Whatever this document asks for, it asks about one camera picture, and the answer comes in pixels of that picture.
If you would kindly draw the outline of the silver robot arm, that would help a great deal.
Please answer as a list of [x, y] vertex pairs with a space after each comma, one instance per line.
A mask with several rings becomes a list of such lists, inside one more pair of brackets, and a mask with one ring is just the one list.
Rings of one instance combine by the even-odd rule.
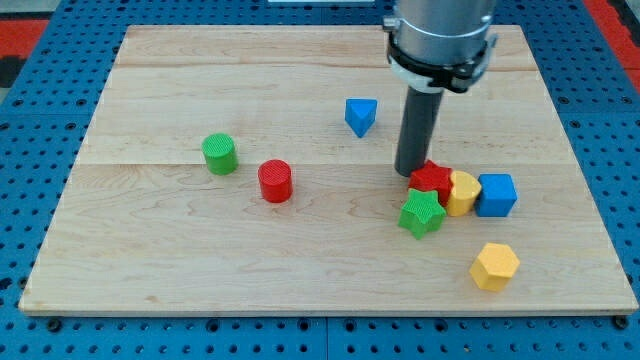
[[466, 92], [488, 68], [495, 8], [495, 0], [397, 0], [382, 23], [392, 72], [418, 92]]

